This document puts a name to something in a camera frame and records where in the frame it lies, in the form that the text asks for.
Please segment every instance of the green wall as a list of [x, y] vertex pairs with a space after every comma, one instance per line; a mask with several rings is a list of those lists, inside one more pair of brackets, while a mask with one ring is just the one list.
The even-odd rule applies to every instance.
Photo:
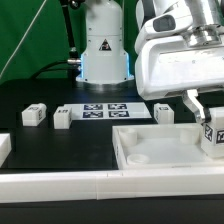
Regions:
[[[0, 71], [17, 47], [43, 0], [10, 1], [0, 0]], [[136, 54], [134, 42], [137, 36], [135, 19], [136, 0], [125, 0], [124, 48], [130, 54], [130, 70], [134, 74]], [[83, 6], [71, 10], [75, 42], [79, 52], [86, 46], [85, 17]], [[48, 63], [67, 59], [68, 43], [59, 0], [48, 0], [26, 40], [11, 61], [0, 83], [20, 78], [29, 78], [35, 71]], [[53, 77], [66, 77], [62, 73]]]

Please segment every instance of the white tray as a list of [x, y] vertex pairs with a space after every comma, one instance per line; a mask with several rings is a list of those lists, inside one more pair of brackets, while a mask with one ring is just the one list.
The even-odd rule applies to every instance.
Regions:
[[119, 169], [220, 166], [201, 149], [198, 124], [113, 127], [113, 145]]

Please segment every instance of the white block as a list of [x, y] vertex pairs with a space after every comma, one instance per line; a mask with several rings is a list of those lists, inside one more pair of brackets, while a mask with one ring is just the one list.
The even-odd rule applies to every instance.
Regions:
[[72, 109], [67, 107], [58, 107], [54, 113], [54, 128], [69, 129], [72, 123]]
[[23, 126], [37, 126], [46, 117], [46, 105], [31, 104], [22, 112]]
[[11, 141], [9, 134], [0, 134], [0, 167], [11, 151]]
[[204, 124], [201, 148], [212, 158], [224, 157], [224, 107], [211, 108], [211, 122]]
[[154, 105], [154, 118], [158, 124], [174, 124], [174, 111], [168, 104]]

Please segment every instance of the black cable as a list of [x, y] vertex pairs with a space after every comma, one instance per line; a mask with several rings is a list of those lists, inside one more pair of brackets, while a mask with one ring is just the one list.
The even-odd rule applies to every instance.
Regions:
[[41, 68], [40, 70], [38, 70], [37, 72], [35, 72], [31, 77], [30, 79], [36, 79], [36, 77], [42, 73], [43, 71], [47, 70], [48, 68], [51, 68], [55, 65], [61, 65], [61, 64], [67, 64], [67, 61], [56, 61], [56, 62], [53, 62], [53, 63], [50, 63], [46, 66], [44, 66], [43, 68]]
[[[76, 49], [74, 36], [73, 36], [73, 32], [72, 32], [71, 19], [70, 19], [69, 10], [68, 10], [68, 0], [60, 0], [60, 3], [61, 3], [63, 15], [64, 15], [69, 47], [70, 47], [70, 49]], [[70, 50], [69, 54], [70, 54], [71, 58], [79, 57], [78, 52], [76, 50], [75, 51]]]
[[44, 72], [54, 72], [54, 71], [74, 71], [76, 72], [77, 75], [80, 74], [80, 71], [78, 71], [76, 68], [53, 68], [53, 69], [46, 69], [46, 70], [40, 71], [38, 75]]

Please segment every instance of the black tabletop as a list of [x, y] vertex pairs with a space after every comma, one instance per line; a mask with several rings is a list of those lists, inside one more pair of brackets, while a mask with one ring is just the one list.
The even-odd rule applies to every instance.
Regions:
[[[222, 92], [200, 95], [208, 106], [222, 106]], [[58, 106], [83, 103], [144, 102], [135, 87], [116, 92], [75, 88], [69, 80], [13, 80], [0, 86], [0, 133], [10, 133], [12, 152], [0, 173], [71, 172], [118, 169], [112, 126], [155, 124], [154, 119], [73, 121], [55, 130]], [[21, 112], [44, 103], [47, 117], [37, 127], [23, 127]], [[145, 102], [168, 103], [175, 122], [194, 122], [180, 97]], [[158, 197], [119, 200], [0, 204], [2, 223], [224, 223], [224, 196]]]

